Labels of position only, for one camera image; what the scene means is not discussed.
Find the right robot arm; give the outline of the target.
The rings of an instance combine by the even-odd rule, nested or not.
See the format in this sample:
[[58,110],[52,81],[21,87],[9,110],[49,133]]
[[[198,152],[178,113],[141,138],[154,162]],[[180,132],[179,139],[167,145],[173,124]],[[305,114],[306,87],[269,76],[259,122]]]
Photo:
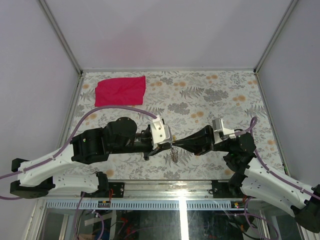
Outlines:
[[231,196],[237,198],[244,194],[262,200],[292,216],[306,230],[320,232],[320,187],[305,184],[266,165],[249,132],[207,125],[173,145],[196,156],[210,151],[225,152],[223,160],[234,172],[227,188]]

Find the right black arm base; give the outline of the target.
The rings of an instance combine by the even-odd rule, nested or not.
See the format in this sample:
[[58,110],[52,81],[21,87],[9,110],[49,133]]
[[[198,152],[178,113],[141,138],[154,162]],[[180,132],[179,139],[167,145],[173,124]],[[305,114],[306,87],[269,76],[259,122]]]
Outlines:
[[211,189],[208,193],[213,196],[214,199],[234,198],[231,193],[227,180],[211,180]]

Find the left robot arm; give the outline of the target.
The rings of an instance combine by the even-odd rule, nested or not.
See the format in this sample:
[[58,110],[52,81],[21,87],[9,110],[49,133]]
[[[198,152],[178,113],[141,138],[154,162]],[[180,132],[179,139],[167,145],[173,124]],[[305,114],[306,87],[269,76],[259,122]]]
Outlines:
[[85,198],[107,198],[110,186],[105,173],[69,175],[65,172],[105,162],[112,154],[142,153],[148,160],[157,151],[169,149],[173,142],[170,127],[157,117],[141,132],[128,117],[109,122],[105,127],[89,129],[74,136],[66,148],[59,148],[36,160],[16,158],[11,170],[17,180],[9,192],[22,199],[52,195],[76,195]]

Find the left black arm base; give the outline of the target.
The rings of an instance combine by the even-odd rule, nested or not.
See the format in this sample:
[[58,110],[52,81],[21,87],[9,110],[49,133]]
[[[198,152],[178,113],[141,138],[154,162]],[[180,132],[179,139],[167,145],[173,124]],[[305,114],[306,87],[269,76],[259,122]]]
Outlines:
[[111,193],[111,198],[123,198],[125,193],[125,183],[124,182],[109,182],[109,191]]

